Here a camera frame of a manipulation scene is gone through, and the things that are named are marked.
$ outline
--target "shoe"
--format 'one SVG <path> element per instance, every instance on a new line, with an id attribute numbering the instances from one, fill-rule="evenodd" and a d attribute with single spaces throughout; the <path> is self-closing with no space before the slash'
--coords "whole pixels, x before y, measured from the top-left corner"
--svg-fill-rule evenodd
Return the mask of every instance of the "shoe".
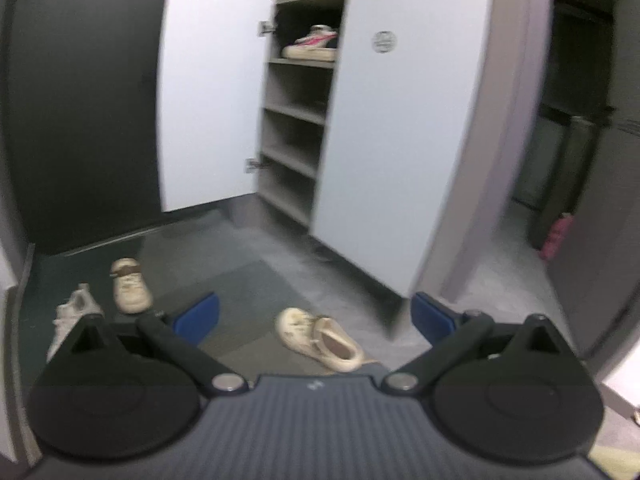
<path id="1" fill-rule="evenodd" d="M 312 316 L 299 308 L 287 308 L 276 319 L 276 331 L 284 345 L 335 372 L 353 372 L 362 366 L 364 352 L 331 317 Z"/>
<path id="2" fill-rule="evenodd" d="M 296 40 L 295 45 L 284 48 L 282 55 L 289 59 L 335 61 L 338 33 L 326 25 L 314 25 L 308 36 Z"/>
<path id="3" fill-rule="evenodd" d="M 111 266 L 113 299 L 125 314 L 139 314 L 151 307 L 153 297 L 142 279 L 140 264 L 133 258 L 122 258 Z"/>
<path id="4" fill-rule="evenodd" d="M 51 358 L 66 339 L 66 336 L 69 335 L 82 316 L 86 316 L 87 314 L 101 314 L 104 316 L 100 305 L 95 303 L 94 298 L 89 293 L 89 285 L 86 283 L 80 283 L 78 289 L 71 293 L 69 301 L 57 306 L 56 311 L 58 315 L 56 319 L 53 320 L 53 324 L 56 327 L 56 335 L 53 337 L 53 341 L 47 352 L 47 362 L 51 361 Z"/>
<path id="5" fill-rule="evenodd" d="M 558 249 L 560 249 L 560 245 L 564 241 L 571 228 L 571 224 L 574 221 L 574 217 L 569 213 L 563 213 L 562 218 L 559 218 L 551 225 L 551 229 L 549 229 L 549 234 L 546 236 L 546 240 L 544 245 L 542 245 L 542 249 L 538 253 L 540 255 L 540 259 L 545 262 L 550 262 L 556 256 Z"/>

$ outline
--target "metal screw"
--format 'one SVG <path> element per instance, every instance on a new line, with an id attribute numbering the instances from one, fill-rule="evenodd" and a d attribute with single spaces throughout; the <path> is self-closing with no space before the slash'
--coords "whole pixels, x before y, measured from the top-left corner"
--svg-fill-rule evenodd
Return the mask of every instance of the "metal screw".
<path id="1" fill-rule="evenodd" d="M 472 308 L 471 310 L 465 310 L 465 316 L 466 317 L 482 316 L 482 310 L 478 310 L 478 309 L 475 309 L 475 308 Z"/>
<path id="2" fill-rule="evenodd" d="M 394 390 L 401 390 L 403 392 L 413 390 L 418 385 L 418 378 L 415 375 L 405 374 L 403 372 L 391 374 L 385 381 L 386 384 Z"/>
<path id="3" fill-rule="evenodd" d="M 234 392 L 242 387 L 244 379 L 237 374 L 220 374 L 213 378 L 211 384 L 222 392 Z"/>

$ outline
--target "pink object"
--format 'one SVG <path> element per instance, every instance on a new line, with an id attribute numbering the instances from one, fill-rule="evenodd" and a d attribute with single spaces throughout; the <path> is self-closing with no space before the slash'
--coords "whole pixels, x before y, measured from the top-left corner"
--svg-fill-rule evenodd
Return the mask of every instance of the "pink object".
<path id="1" fill-rule="evenodd" d="M 556 253 L 558 252 L 562 241 L 566 237 L 566 234 L 569 232 L 569 227 L 571 227 L 573 221 L 573 215 L 564 213 L 562 218 L 559 218 L 553 223 L 549 230 L 549 234 L 546 236 L 545 244 L 538 253 L 540 254 L 540 258 L 548 262 L 556 256 Z"/>

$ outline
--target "shoe cabinet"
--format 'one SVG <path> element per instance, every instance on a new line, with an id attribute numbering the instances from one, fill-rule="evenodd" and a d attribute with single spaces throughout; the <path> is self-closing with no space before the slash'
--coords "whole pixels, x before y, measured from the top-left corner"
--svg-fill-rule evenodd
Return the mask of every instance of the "shoe cabinet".
<path id="1" fill-rule="evenodd" d="M 166 0 L 162 207 L 257 193 L 401 296 L 456 171 L 491 0 Z M 281 58 L 312 25 L 336 62 Z"/>

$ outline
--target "cabinet hinge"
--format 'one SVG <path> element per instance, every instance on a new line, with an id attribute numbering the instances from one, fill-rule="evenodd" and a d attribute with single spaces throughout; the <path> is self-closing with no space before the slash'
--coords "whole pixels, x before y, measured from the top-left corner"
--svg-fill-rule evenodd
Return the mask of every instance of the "cabinet hinge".
<path id="1" fill-rule="evenodd" d="M 275 26 L 271 22 L 258 23 L 258 36 L 263 37 L 267 34 L 273 34 L 276 31 Z"/>
<path id="2" fill-rule="evenodd" d="M 260 160 L 255 158 L 248 158 L 244 162 L 244 172 L 245 173 L 253 173 L 256 170 L 261 170 L 266 168 L 268 165 Z"/>

